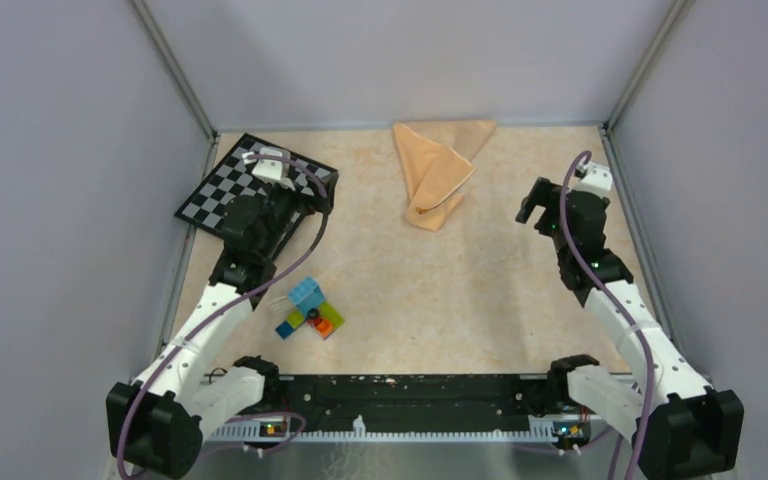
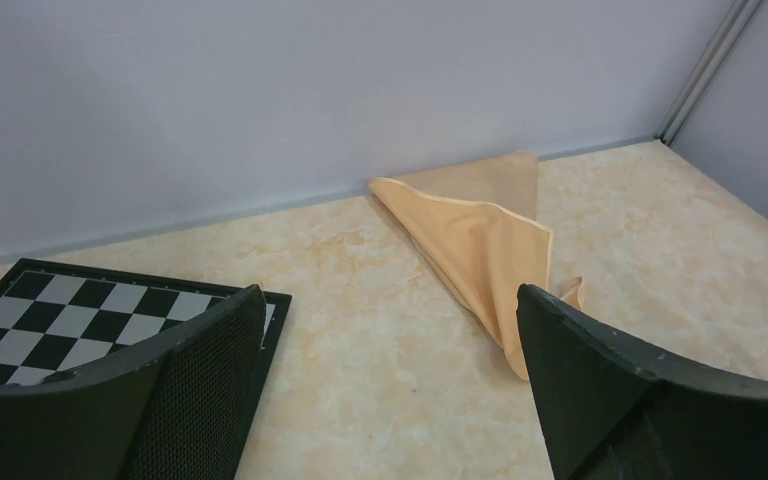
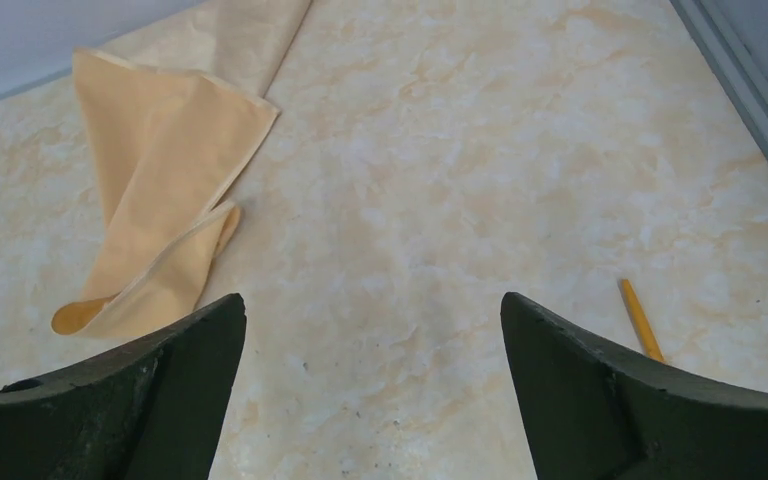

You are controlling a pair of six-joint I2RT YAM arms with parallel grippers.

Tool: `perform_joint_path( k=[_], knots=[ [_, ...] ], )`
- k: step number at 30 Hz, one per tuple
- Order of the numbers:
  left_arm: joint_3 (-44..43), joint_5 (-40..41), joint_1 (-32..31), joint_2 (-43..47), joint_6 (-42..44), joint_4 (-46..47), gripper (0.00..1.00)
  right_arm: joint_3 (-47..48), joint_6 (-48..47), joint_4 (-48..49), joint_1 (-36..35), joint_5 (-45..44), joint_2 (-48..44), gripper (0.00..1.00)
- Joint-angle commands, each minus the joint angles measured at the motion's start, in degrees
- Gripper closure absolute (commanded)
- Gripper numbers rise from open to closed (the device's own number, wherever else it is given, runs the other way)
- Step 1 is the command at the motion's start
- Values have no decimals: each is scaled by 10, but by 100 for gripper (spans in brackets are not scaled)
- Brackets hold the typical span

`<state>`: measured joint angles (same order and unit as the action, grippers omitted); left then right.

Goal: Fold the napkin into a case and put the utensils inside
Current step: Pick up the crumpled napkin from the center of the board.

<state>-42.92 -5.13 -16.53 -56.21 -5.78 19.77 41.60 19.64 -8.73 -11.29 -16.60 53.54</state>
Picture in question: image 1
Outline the orange cloth napkin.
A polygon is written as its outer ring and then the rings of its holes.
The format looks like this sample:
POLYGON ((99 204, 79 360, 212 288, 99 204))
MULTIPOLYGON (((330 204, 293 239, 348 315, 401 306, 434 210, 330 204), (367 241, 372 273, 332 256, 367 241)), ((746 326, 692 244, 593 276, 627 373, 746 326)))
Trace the orange cloth napkin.
POLYGON ((437 232, 461 202, 458 190, 494 131, 493 120, 396 122, 392 133, 408 194, 405 220, 437 232))

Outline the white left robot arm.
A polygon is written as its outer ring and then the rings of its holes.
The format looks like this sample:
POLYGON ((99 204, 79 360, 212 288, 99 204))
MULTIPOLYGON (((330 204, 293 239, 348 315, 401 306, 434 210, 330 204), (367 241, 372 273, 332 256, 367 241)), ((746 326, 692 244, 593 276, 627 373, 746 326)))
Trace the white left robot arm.
POLYGON ((106 397, 110 450, 118 475, 186 475, 205 441, 237 413, 268 413, 280 386, 253 367, 233 367, 214 384, 202 381, 228 336, 254 313, 266 291, 286 277, 276 259, 298 224, 320 214, 321 241, 333 202, 274 187, 264 196, 238 196, 225 208, 223 248, 189 318, 134 380, 106 397))

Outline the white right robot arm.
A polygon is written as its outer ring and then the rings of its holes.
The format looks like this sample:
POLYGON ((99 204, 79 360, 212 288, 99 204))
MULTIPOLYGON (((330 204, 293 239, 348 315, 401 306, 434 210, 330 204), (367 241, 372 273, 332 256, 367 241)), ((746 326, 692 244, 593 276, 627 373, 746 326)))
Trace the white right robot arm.
POLYGON ((579 405, 601 416, 631 447, 632 465, 648 479, 691 479, 734 468, 744 406, 732 390, 718 391, 676 348, 643 303, 633 275, 605 245, 610 201, 591 191, 538 178, 516 215, 552 239, 560 279, 597 318, 635 379, 617 381, 587 356, 551 364, 549 404, 579 405))

